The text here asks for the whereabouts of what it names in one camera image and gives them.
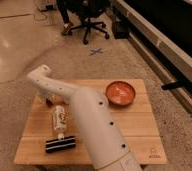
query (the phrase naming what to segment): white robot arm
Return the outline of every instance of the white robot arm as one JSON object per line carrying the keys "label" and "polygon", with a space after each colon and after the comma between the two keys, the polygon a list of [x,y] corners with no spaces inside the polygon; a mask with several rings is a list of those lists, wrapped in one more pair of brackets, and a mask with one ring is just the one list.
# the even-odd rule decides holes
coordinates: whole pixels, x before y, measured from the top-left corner
{"label": "white robot arm", "polygon": [[69,103],[94,168],[99,171],[141,171],[108,111],[107,98],[90,87],[48,78],[50,74],[50,68],[43,65],[30,72],[28,79],[40,91],[60,95]]}

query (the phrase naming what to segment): table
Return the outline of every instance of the table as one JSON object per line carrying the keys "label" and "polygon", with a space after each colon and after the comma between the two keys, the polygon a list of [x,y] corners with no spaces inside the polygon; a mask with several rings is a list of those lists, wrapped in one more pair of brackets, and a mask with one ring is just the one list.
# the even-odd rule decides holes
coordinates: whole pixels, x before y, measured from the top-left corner
{"label": "table", "polygon": [[[105,92],[107,85],[114,80],[70,80],[78,85],[93,87]],[[143,80],[120,79],[130,83],[136,90],[132,105],[125,108],[109,106],[109,110],[141,165],[165,164],[166,156],[161,138],[149,102]],[[45,141],[56,138],[52,126],[52,110],[43,104],[38,97],[33,101],[30,113],[22,134],[14,163],[19,165],[87,165],[92,164],[85,146],[69,113],[68,105],[60,97],[54,98],[54,104],[62,104],[67,113],[67,135],[76,136],[76,148],[67,151],[45,153]]]}

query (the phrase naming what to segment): orange bowl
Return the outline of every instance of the orange bowl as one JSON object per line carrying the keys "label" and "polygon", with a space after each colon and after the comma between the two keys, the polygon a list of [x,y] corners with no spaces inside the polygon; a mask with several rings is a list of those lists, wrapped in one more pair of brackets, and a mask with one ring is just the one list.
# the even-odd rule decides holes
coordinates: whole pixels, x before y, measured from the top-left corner
{"label": "orange bowl", "polygon": [[135,98],[135,89],[129,83],[124,81],[114,81],[106,88],[108,100],[119,106],[132,104]]}

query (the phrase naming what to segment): floor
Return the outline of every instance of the floor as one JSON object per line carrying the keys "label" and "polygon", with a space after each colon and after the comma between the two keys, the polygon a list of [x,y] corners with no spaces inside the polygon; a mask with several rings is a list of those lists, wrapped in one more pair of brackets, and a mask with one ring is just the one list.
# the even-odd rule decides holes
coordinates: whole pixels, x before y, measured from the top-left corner
{"label": "floor", "polygon": [[[133,46],[113,38],[109,18],[101,16],[107,23],[110,40],[92,32],[86,46],[81,41],[83,31],[62,37],[58,11],[45,16],[37,11],[34,2],[0,0],[0,171],[38,170],[15,166],[13,158],[36,93],[26,74],[41,64],[52,68],[57,79],[144,79],[168,158],[166,165],[151,165],[145,170],[192,171],[192,119],[170,92],[161,90],[162,82]],[[77,24],[77,17],[70,16]],[[91,50],[99,48],[102,53],[90,55]],[[93,168],[68,166],[49,170]]]}

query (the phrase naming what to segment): shoe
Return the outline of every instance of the shoe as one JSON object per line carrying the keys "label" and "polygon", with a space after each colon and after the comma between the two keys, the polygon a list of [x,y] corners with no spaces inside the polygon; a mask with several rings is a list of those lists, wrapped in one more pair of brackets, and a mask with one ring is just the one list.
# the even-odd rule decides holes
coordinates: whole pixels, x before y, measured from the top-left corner
{"label": "shoe", "polygon": [[72,23],[72,22],[69,22],[69,24],[68,24],[66,27],[64,26],[64,28],[63,28],[63,30],[62,30],[62,32],[61,32],[61,35],[62,35],[62,36],[68,35],[68,32],[69,32],[69,30],[70,30],[72,27],[73,27],[73,23]]}

